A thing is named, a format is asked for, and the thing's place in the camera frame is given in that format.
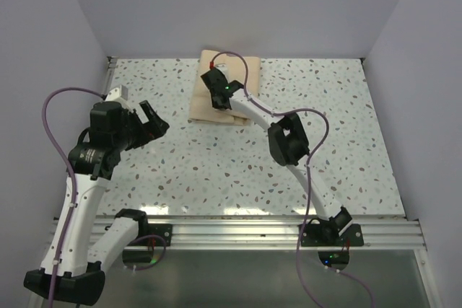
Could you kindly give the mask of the beige cloth wrap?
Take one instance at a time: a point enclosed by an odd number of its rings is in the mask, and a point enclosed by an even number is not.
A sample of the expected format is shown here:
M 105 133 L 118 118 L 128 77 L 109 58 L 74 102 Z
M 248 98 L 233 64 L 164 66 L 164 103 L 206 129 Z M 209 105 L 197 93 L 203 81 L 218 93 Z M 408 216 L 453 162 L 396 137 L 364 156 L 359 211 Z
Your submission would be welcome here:
M 211 93 L 201 76 L 209 70 L 210 62 L 218 53 L 219 51 L 207 49 L 201 52 L 188 117 L 191 120 L 206 123 L 246 126 L 250 122 L 250 118 L 241 112 L 241 106 L 235 107 L 234 100 L 230 101 L 231 110 L 218 110 L 212 107 Z M 257 97 L 260 87 L 261 58 L 258 56 L 244 56 L 243 58 L 248 66 L 246 88 L 252 96 Z M 229 82 L 237 80 L 244 84 L 245 66 L 237 56 L 231 56 L 229 53 L 222 54 L 214 59 L 214 65 L 220 68 L 225 66 Z

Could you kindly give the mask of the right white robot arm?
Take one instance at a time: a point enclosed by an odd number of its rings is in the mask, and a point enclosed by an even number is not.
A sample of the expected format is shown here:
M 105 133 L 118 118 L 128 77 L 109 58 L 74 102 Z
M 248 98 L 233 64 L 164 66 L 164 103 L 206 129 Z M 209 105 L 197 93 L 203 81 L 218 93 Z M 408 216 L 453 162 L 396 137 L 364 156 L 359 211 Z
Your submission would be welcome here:
M 301 108 L 280 112 L 263 104 L 247 92 L 245 85 L 228 81 L 227 75 L 217 67 L 201 75 L 209 90 L 215 110 L 234 110 L 249 117 L 267 132 L 269 151 L 273 160 L 286 167 L 297 179 L 307 194 L 307 206 L 316 212 L 316 224 L 305 222 L 300 227 L 302 234 L 313 237 L 316 242 L 337 245 L 347 237 L 352 217 L 342 203 L 331 194 L 326 184 L 316 173 L 311 172 L 310 162 L 314 153 L 327 139 L 330 125 L 326 116 L 314 109 Z M 311 149 L 299 114 L 314 113 L 325 123 L 325 132 L 318 144 Z

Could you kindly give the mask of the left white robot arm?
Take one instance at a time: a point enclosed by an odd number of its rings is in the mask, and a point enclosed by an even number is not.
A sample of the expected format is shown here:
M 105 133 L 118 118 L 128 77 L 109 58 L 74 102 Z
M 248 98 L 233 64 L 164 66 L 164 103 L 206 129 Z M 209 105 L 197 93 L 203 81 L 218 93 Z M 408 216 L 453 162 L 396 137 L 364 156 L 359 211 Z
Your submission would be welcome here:
M 122 152 L 163 137 L 169 128 L 148 101 L 140 106 L 146 122 L 118 101 L 99 102 L 91 109 L 90 125 L 67 157 L 71 171 L 53 241 L 40 267 L 26 272 L 26 289 L 51 301 L 93 306 L 108 269 L 126 246 L 153 238 L 167 247 L 165 239 L 150 233 L 146 213 L 130 208 L 121 209 L 108 231 L 90 242 L 98 206 Z

